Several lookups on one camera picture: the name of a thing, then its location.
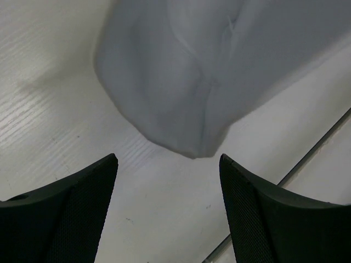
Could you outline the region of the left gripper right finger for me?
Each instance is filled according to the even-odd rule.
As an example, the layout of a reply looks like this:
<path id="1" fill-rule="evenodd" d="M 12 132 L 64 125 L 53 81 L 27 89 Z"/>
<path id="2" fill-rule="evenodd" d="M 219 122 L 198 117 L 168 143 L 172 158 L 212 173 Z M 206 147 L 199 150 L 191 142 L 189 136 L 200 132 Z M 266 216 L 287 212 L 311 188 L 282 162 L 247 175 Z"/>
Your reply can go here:
<path id="1" fill-rule="evenodd" d="M 219 161 L 237 262 L 350 262 L 350 206 L 281 188 L 227 155 Z"/>

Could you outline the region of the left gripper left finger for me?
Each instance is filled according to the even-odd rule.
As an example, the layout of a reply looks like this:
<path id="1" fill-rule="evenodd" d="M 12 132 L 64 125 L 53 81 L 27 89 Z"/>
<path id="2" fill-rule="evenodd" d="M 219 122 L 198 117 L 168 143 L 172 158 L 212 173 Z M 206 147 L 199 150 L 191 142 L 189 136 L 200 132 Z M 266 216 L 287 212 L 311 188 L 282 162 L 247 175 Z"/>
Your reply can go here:
<path id="1" fill-rule="evenodd" d="M 1 202 L 1 262 L 94 262 L 118 170 L 111 153 Z"/>

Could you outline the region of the white skirt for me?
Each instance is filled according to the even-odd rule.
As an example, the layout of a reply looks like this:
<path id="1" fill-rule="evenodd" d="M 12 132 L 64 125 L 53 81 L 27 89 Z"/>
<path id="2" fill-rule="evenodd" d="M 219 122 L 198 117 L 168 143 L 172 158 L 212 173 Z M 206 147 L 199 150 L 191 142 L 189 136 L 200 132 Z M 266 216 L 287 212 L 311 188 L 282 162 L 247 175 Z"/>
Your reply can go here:
<path id="1" fill-rule="evenodd" d="M 151 142 L 211 157 L 229 127 L 350 35 L 350 1 L 118 1 L 95 72 Z"/>

